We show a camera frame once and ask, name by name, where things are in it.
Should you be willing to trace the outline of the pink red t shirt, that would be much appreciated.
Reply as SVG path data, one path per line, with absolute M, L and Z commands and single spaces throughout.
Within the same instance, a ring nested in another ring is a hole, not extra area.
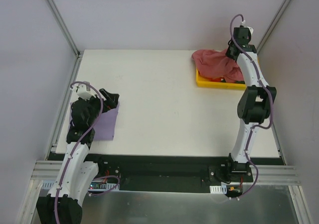
M 223 78 L 227 83 L 243 82 L 243 74 L 238 64 L 222 51 L 201 49 L 193 52 L 191 58 L 201 77 L 207 79 Z

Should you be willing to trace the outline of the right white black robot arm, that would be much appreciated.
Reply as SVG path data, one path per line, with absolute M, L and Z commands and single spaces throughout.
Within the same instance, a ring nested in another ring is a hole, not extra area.
M 260 128 L 269 129 L 273 122 L 277 90 L 269 86 L 262 75 L 256 48 L 250 44 L 252 31 L 252 28 L 243 25 L 234 28 L 226 51 L 226 56 L 241 69 L 246 84 L 237 105 L 240 127 L 235 145 L 225 164 L 214 172 L 214 178 L 226 184 L 251 173 L 250 153 L 256 133 Z

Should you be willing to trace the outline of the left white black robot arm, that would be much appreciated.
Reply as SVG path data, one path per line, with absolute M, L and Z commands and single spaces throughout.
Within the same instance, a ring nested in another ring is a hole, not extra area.
M 78 99 L 70 105 L 70 122 L 66 135 L 66 153 L 57 178 L 45 197 L 39 197 L 36 208 L 42 224 L 79 224 L 82 204 L 93 179 L 102 178 L 105 166 L 86 161 L 95 130 L 92 127 L 102 115 L 115 110 L 119 94 L 100 89 L 96 95 L 77 87 Z

